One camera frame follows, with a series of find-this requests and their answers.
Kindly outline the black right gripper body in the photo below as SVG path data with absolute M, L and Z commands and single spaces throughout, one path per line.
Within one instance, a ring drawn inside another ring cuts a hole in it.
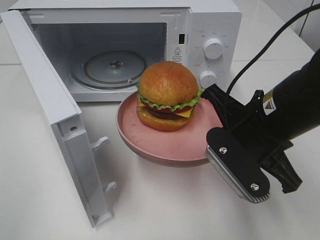
M 293 144 L 276 136 L 274 127 L 267 124 L 263 110 L 264 91 L 256 90 L 251 100 L 243 105 L 228 96 L 226 116 L 229 130 L 252 155 L 253 161 L 264 170 L 292 170 L 293 166 L 285 150 Z

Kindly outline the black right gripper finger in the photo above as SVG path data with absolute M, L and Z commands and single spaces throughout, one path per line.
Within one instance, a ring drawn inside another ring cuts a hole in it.
M 303 182 L 284 151 L 268 156 L 263 161 L 263 169 L 281 183 L 283 193 L 295 192 Z
M 231 96 L 227 98 L 226 115 L 224 115 L 226 93 L 215 83 L 207 87 L 200 96 L 213 105 L 222 126 L 227 130 L 234 130 L 248 118 L 246 106 Z

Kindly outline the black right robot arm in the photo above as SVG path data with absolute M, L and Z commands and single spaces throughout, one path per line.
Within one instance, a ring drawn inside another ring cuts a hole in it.
M 292 139 L 320 124 L 320 54 L 269 92 L 256 90 L 247 104 L 216 84 L 201 97 L 214 107 L 222 127 L 206 135 L 207 155 L 227 183 L 243 198 L 269 194 L 271 174 L 284 193 L 302 183 L 285 150 Z

